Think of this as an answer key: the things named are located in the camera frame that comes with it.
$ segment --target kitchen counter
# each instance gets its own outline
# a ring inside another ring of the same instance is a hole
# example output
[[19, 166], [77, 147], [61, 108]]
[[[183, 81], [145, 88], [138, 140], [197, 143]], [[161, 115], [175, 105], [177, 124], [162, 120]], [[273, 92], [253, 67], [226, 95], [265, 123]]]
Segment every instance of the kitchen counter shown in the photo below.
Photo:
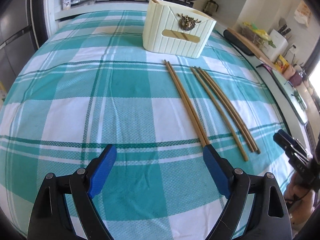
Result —
[[282, 94], [288, 100], [299, 122], [305, 125], [308, 122], [308, 117], [306, 113], [306, 110], [308, 109], [308, 107], [304, 102], [302, 96], [299, 94], [302, 101], [301, 103], [299, 103], [297, 98], [294, 96], [295, 89], [292, 87], [292, 85], [290, 85], [290, 83], [278, 71], [272, 70], [270, 71], [270, 74], [275, 80]]
[[79, 5], [71, 7], [69, 10], [62, 10], [54, 14], [55, 20], [61, 20], [66, 17], [71, 17], [88, 12], [98, 12], [107, 10], [129, 10], [129, 11], [147, 11], [148, 3], [143, 0], [137, 1], [105, 1], [96, 3], [95, 0], [90, 0]]
[[[223, 32], [224, 30], [227, 29], [227, 27], [217, 22], [217, 24], [215, 25], [215, 29], [223, 36]], [[239, 49], [238, 51], [242, 54], [244, 58], [247, 59], [247, 61], [253, 67], [255, 67], [257, 73], [269, 88], [270, 92], [272, 93], [273, 97], [275, 98], [280, 108], [280, 111], [282, 112], [282, 115], [288, 125], [288, 129], [291, 135], [294, 138], [298, 139], [303, 145], [307, 147], [307, 149], [310, 150], [311, 147], [310, 147], [308, 135], [304, 127], [305, 122], [308, 120], [307, 117], [309, 117], [308, 114], [306, 116], [306, 113], [303, 113], [303, 111], [301, 110], [300, 111], [301, 116], [299, 116], [299, 119], [300, 119], [299, 120], [296, 113], [297, 111], [295, 111], [293, 109], [294, 107], [292, 107], [292, 105], [290, 104], [292, 103], [291, 100], [288, 100], [288, 98], [285, 97], [285, 95], [282, 93], [282, 91], [278, 87], [276, 81], [271, 76], [267, 68], [260, 67], [263, 64], [263, 62], [256, 56], [248, 56]], [[301, 97], [304, 99], [305, 103], [307, 104], [307, 108], [309, 109], [308, 101], [305, 99], [303, 95], [301, 95]]]
[[306, 110], [306, 114], [312, 128], [315, 143], [317, 144], [318, 136], [320, 133], [320, 115], [318, 109], [303, 82], [299, 86], [297, 86], [296, 89], [307, 104], [308, 109]]

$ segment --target wooden cutting board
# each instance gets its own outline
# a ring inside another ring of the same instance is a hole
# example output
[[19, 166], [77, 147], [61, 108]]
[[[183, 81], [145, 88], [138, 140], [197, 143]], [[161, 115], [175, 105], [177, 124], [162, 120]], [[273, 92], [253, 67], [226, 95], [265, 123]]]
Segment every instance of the wooden cutting board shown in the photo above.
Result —
[[246, 37], [242, 36], [241, 34], [237, 33], [235, 30], [231, 28], [227, 28], [234, 36], [236, 36], [251, 52], [264, 64], [270, 66], [274, 70], [277, 70], [275, 65], [272, 61], [255, 45], [252, 41], [249, 41]]

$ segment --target deer head emblem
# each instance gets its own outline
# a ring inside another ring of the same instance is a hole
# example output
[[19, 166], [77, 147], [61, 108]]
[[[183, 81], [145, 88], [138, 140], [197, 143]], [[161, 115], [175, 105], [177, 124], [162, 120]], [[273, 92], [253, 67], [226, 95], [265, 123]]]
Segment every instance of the deer head emblem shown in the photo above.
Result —
[[189, 17], [188, 15], [183, 16], [183, 14], [178, 14], [179, 17], [181, 17], [179, 21], [179, 27], [184, 31], [191, 31], [195, 26], [196, 23], [200, 23], [198, 19], [193, 19], [192, 17]]

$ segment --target cable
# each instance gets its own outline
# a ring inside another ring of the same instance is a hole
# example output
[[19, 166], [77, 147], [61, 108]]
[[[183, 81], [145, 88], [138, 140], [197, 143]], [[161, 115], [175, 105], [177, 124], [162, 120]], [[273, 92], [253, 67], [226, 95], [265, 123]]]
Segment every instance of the cable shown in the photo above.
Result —
[[292, 61], [291, 61], [291, 65], [292, 65], [292, 63], [293, 63], [293, 61], [294, 61], [294, 57], [296, 56], [296, 54], [293, 54], [293, 58], [292, 58]]
[[292, 202], [292, 203], [295, 203], [295, 202], [297, 202], [297, 201], [299, 201], [299, 200], [302, 200], [306, 195], [308, 195], [309, 194], [309, 192], [310, 192], [310, 190], [311, 189], [309, 189], [308, 191], [307, 191], [307, 193], [305, 193], [302, 197], [298, 197], [297, 199], [284, 199], [284, 201], [290, 201], [290, 202]]
[[294, 44], [292, 44], [292, 46], [287, 50], [287, 52], [284, 54], [283, 57], [285, 57], [285, 56], [287, 55], [288, 51], [289, 51], [293, 46], [294, 46]]

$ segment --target tablecloth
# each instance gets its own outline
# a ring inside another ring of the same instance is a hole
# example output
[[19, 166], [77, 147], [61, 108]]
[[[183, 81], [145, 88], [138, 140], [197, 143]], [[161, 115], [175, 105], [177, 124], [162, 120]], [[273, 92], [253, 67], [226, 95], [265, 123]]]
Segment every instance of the tablecloth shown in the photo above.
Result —
[[[285, 129], [254, 68], [217, 32], [198, 59], [143, 49], [146, 13], [83, 14], [53, 35], [17, 77], [0, 112], [0, 206], [26, 235], [48, 172], [73, 173], [112, 143], [117, 159], [93, 202], [115, 239], [205, 239], [226, 199], [163, 60], [171, 62], [211, 144], [248, 174], [291, 174], [272, 139]], [[189, 66], [206, 69], [244, 119], [261, 150], [244, 162], [230, 131]], [[235, 236], [244, 230], [250, 196]], [[84, 236], [67, 195], [77, 234]]]

